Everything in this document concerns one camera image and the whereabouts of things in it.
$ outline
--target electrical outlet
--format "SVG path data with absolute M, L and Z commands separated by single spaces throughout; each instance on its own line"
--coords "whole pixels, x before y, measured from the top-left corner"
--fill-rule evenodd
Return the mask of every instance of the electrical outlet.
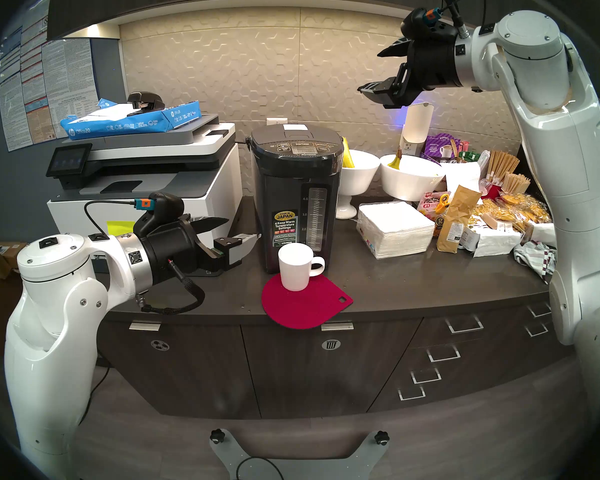
M 287 119 L 286 118 L 269 118 L 267 117 L 267 125 L 268 126 L 275 126 L 276 124 L 286 124 Z

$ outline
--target white bowl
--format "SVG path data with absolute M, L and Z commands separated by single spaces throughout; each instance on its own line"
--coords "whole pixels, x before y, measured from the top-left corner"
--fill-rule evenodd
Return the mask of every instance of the white bowl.
M 388 166 L 395 159 L 395 154 L 382 156 L 381 175 L 384 192 L 404 201 L 420 201 L 424 193 L 433 189 L 445 176 L 442 167 L 424 158 L 403 156 L 400 169 Z
M 371 153 L 350 150 L 354 168 L 344 168 L 340 171 L 340 189 L 338 189 L 338 205 L 336 218 L 346 219 L 356 216 L 356 209 L 351 205 L 351 197 L 362 194 L 369 188 L 380 159 Z

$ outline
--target cabinet handle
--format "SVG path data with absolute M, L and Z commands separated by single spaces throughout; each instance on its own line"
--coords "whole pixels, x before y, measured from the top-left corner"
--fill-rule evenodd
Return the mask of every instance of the cabinet handle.
M 527 306 L 527 309 L 528 309 L 529 311 L 531 311 L 531 314 L 533 315 L 533 318 L 539 318 L 539 317 L 541 317 L 541 316 L 550 315 L 550 314 L 551 314 L 551 306 L 549 306 L 547 303 L 545 303 L 545 304 L 546 304 L 546 307 L 548 308 L 548 310 L 549 310 L 549 311 L 547 311 L 547 312 L 545 312 L 545 313 L 540 313 L 539 315 L 537 315 L 537 314 L 536 314 L 536 313 L 535 313 L 535 312 L 534 312 L 534 311 L 531 309 L 531 306 Z
M 411 372 L 411 379 L 413 380 L 413 383 L 415 383 L 415 384 L 418 384 L 418 383 L 428 383 L 428 382 L 437 382 L 438 380 L 442 380 L 442 377 L 440 376 L 440 372 L 438 371 L 438 369 L 434 368 L 434 370 L 436 371 L 437 378 L 434 378 L 432 380 L 423 380 L 422 382 L 418 382 L 416 380 L 416 376 L 413 374 L 413 372 Z
M 454 328 L 451 326 L 451 323 L 449 322 L 449 320 L 447 318 L 445 318 L 446 321 L 446 326 L 449 327 L 449 330 L 451 331 L 452 334 L 463 334 L 465 332 L 475 332 L 476 330 L 482 330 L 483 324 L 480 322 L 480 320 L 478 320 L 478 317 L 476 315 L 472 315 L 473 318 L 475 319 L 475 321 L 478 322 L 478 326 L 476 328 L 467 328 L 466 330 L 454 330 Z
M 545 325 L 544 323 L 541 323 L 540 325 L 542 325 L 542 328 L 544 328 L 544 331 L 538 332 L 538 333 L 531 333 L 531 331 L 529 330 L 527 325 L 525 325 L 525 330 L 526 330 L 527 334 L 529 334 L 529 337 L 537 337 L 538 335 L 546 334 L 547 332 L 549 332 L 547 325 Z
M 457 360 L 460 357 L 460 353 L 458 352 L 458 348 L 455 347 L 455 345 L 452 345 L 451 347 L 455 351 L 455 356 L 453 356 L 451 358 L 442 358 L 441 360 L 435 360 L 435 359 L 433 359 L 433 356 L 431 356 L 431 352 L 427 349 L 427 354 L 429 355 L 429 361 L 431 361 L 432 363 L 437 363 L 439 361 Z
M 401 401 L 411 401 L 411 399 L 420 399 L 420 398 L 426 398 L 427 394 L 424 393 L 424 389 L 422 388 L 422 386 L 420 385 L 420 392 L 422 393 L 422 395 L 417 395 L 416 397 L 403 397 L 403 393 L 400 392 L 400 389 L 398 389 L 398 396 L 400 396 L 400 400 Z
M 159 323 L 142 323 L 139 321 L 134 321 L 131 325 L 129 325 L 129 330 L 160 330 Z
M 323 332 L 339 332 L 340 330 L 353 330 L 353 323 L 323 323 L 320 325 L 320 330 Z

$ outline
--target chopsticks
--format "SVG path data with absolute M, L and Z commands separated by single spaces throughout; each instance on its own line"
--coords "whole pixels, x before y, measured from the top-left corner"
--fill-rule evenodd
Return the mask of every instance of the chopsticks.
M 492 151 L 489 158 L 487 179 L 497 186 L 501 186 L 507 174 L 512 174 L 520 160 L 512 154 L 502 151 Z
M 520 194 L 527 190 L 531 180 L 521 174 L 508 173 L 504 178 L 502 190 L 510 194 Z

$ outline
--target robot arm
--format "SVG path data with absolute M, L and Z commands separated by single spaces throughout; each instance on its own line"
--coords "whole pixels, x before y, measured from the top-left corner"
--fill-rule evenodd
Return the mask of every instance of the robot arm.
M 558 260 L 549 285 L 555 332 L 576 344 L 589 404 L 600 414 L 600 102 L 580 56 L 557 24 L 516 11 L 466 31 L 440 9 L 417 8 L 404 38 L 378 56 L 407 56 L 396 77 L 358 88 L 385 108 L 423 90 L 500 90 L 516 120 L 529 167 L 551 210 Z
M 170 194 L 153 193 L 144 201 L 151 210 L 136 222 L 133 233 L 53 235 L 18 254 L 23 289 L 7 324 L 5 376 L 20 449 L 53 480 L 76 478 L 70 443 L 89 399 L 96 335 L 106 313 L 173 277 L 196 302 L 153 308 L 140 297 L 141 310 L 189 311 L 202 304 L 204 292 L 182 271 L 229 270 L 241 263 L 257 238 L 222 237 L 208 249 L 198 234 L 226 219 L 190 219 L 183 215 L 183 201 Z M 95 252 L 107 258 L 108 291 L 95 278 L 90 261 Z

